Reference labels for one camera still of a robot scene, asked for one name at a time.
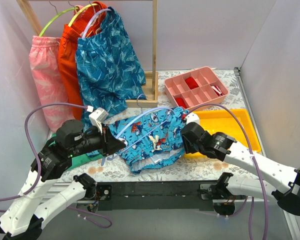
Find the pale blue hanger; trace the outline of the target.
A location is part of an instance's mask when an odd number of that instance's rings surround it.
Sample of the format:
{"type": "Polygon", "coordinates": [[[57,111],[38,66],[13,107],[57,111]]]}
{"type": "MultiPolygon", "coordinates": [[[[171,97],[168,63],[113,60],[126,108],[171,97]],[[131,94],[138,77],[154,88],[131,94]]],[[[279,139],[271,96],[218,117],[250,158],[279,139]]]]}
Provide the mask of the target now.
{"type": "MultiPolygon", "coordinates": [[[[118,139],[118,138],[120,138],[121,137],[121,135],[124,133],[124,131],[126,130],[126,129],[128,129],[130,126],[132,126],[133,125],[133,123],[134,122],[136,122],[137,120],[139,120],[139,119],[142,119],[143,118],[143,116],[146,116],[146,115],[148,115],[148,114],[150,114],[150,113],[152,113],[152,112],[156,112],[156,111],[159,111],[159,110],[168,110],[168,111],[170,111],[171,113],[175,113],[174,112],[174,110],[172,109],[172,108],[169,108],[169,107],[166,107],[166,106],[159,106],[159,107],[155,107],[155,108],[151,108],[151,109],[149,109],[149,110],[147,110],[147,111],[145,111],[145,112],[141,112],[141,114],[140,115],[138,115],[138,116],[136,116],[134,119],[132,119],[127,125],[125,125],[125,127],[115,136],[115,138],[116,139],[118,139]]],[[[101,166],[103,166],[104,164],[105,164],[105,162],[106,162],[106,160],[108,159],[109,161],[111,161],[111,160],[113,160],[113,159],[115,159],[116,158],[116,156],[115,156],[115,154],[113,153],[112,154],[113,155],[113,157],[103,157],[102,158],[102,161],[101,161],[101,166]]]]}

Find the blue shark print shorts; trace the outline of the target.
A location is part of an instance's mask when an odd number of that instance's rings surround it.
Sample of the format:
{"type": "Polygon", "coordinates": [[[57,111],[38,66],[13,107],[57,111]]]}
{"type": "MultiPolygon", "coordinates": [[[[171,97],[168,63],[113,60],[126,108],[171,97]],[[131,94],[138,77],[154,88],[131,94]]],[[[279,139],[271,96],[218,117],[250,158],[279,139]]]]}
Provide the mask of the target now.
{"type": "MultiPolygon", "coordinates": [[[[181,131],[186,126],[183,116],[189,111],[183,107],[172,109],[174,113],[161,109],[143,116],[118,138],[126,147],[114,155],[122,158],[133,174],[170,166],[185,154],[181,131]]],[[[134,118],[107,126],[115,137],[134,118]]]]}

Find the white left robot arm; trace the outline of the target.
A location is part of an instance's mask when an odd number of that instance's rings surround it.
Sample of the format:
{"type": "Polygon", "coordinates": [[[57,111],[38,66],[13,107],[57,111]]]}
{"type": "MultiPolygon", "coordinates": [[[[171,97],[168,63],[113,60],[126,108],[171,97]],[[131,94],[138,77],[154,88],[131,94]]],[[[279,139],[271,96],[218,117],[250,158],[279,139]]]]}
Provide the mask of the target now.
{"type": "Polygon", "coordinates": [[[91,200],[96,196],[96,181],[83,173],[74,176],[66,189],[41,202],[72,166],[72,159],[93,151],[106,157],[125,147],[126,144],[115,138],[110,128],[102,123],[84,132],[81,121],[65,121],[37,154],[19,192],[20,197],[0,216],[0,234],[5,240],[36,240],[43,228],[60,212],[78,200],[91,200]]]}

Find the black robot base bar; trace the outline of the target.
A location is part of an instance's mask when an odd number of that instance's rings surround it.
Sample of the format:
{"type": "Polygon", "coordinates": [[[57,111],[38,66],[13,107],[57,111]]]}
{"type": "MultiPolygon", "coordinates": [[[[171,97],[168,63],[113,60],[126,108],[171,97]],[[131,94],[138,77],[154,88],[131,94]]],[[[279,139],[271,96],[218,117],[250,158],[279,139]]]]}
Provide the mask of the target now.
{"type": "Polygon", "coordinates": [[[215,180],[101,182],[96,195],[81,199],[78,206],[90,212],[114,210],[175,210],[217,211],[231,215],[235,202],[243,195],[221,195],[211,189],[215,180]]]}

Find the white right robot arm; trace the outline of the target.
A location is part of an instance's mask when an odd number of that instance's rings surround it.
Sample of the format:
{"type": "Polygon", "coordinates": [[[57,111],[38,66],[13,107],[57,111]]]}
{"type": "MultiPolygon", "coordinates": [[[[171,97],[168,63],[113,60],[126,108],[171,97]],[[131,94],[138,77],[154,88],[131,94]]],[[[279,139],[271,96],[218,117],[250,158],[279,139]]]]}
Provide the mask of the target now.
{"type": "Polygon", "coordinates": [[[257,179],[236,177],[224,172],[215,184],[203,190],[212,199],[247,196],[276,202],[284,211],[300,216],[300,167],[275,162],[261,154],[252,153],[235,138],[217,132],[209,134],[196,122],[181,131],[187,154],[200,153],[210,159],[240,167],[257,179]]]}

